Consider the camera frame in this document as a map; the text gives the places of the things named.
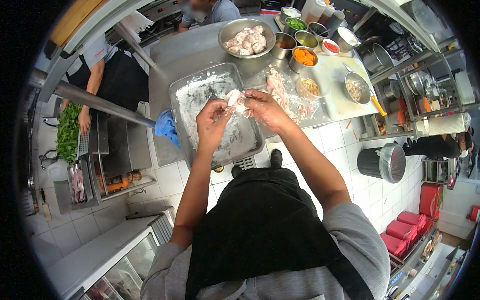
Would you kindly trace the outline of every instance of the orange knife handle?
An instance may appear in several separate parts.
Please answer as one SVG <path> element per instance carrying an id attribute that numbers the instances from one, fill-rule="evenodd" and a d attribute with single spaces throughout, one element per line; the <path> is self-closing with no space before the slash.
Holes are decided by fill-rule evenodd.
<path id="1" fill-rule="evenodd" d="M 387 113 L 384 111 L 384 109 L 382 108 L 382 106 L 380 105 L 380 103 L 378 103 L 378 101 L 377 101 L 377 96 L 373 95 L 373 96 L 372 96 L 372 101 L 373 101 L 373 103 L 375 104 L 375 106 L 377 107 L 377 109 L 378 109 L 378 111 L 380 112 L 380 114 L 381 114 L 382 116 L 386 116 Z"/>

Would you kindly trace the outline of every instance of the blue cloth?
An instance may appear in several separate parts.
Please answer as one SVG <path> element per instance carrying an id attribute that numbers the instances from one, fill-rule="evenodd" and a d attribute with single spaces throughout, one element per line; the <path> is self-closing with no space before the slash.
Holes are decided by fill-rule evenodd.
<path id="1" fill-rule="evenodd" d="M 155 135 L 163 135 L 169 138 L 172 143 L 180 149 L 179 136 L 175 130 L 171 109 L 165 110 L 158 116 L 158 119 L 156 119 Z"/>

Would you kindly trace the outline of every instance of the hand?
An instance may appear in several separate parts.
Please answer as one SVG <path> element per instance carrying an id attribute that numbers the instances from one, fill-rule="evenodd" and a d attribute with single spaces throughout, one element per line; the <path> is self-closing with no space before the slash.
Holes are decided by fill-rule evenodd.
<path id="1" fill-rule="evenodd" d="M 88 127 L 90 127 L 90 114 L 88 113 L 88 110 L 82 109 L 78 115 L 78 124 L 80 125 L 82 135 L 86 135 Z"/>
<path id="2" fill-rule="evenodd" d="M 247 97 L 245 107 L 249 109 L 246 113 L 250 113 L 268 130 L 279 133 L 285 126 L 295 125 L 269 94 L 257 90 L 246 90 L 245 96 Z"/>
<path id="3" fill-rule="evenodd" d="M 223 132 L 233 112 L 232 110 L 223 110 L 227 105 L 228 103 L 222 99 L 211 99 L 198 114 L 198 152 L 205 151 L 213 155 L 220 146 Z"/>

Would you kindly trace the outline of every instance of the white towel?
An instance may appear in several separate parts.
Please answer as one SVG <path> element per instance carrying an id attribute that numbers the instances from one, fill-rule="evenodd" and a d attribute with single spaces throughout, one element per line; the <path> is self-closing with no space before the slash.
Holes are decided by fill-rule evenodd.
<path id="1" fill-rule="evenodd" d="M 154 22 L 148 20 L 144 15 L 138 11 L 134 11 L 127 17 L 123 18 L 120 23 L 127 29 L 128 33 L 133 36 L 137 43 L 140 43 L 142 40 L 138 33 L 144 31 L 154 24 Z"/>

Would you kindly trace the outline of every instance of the cutting board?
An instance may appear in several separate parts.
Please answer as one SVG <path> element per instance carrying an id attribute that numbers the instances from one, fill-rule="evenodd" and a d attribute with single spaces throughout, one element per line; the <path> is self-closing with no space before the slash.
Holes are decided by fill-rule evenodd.
<path id="1" fill-rule="evenodd" d="M 367 105 L 360 105 L 347 98 L 343 86 L 348 70 L 343 63 L 360 74 L 368 83 L 370 89 L 373 90 L 367 70 L 359 59 L 327 56 L 325 54 L 318 55 L 318 64 L 314 68 L 322 71 L 330 80 L 330 93 L 324 98 L 330 119 L 339 121 L 377 113 L 378 109 L 371 101 Z"/>

